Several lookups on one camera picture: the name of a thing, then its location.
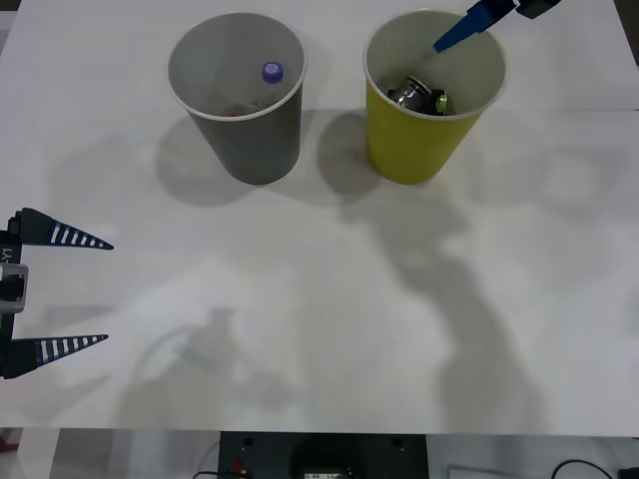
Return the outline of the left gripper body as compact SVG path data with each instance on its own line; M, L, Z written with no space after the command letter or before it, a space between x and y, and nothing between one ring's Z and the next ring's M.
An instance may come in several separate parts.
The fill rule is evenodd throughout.
M1 232L1 343L13 333L14 315L23 310L22 246L19 238Z

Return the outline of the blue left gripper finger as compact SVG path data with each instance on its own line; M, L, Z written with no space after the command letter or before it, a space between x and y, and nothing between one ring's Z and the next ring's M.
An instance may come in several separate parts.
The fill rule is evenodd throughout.
M103 342L108 334L12 339L1 377L14 379Z
M37 210L24 208L8 222L8 232L22 244L90 249L113 249L105 240L59 222Z

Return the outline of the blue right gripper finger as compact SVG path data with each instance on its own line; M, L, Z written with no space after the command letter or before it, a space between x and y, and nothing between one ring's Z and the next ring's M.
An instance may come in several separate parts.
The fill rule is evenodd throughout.
M513 11L525 18L535 19L559 3L559 0L477 1L432 45L432 49L436 53L448 50L471 36L488 30Z

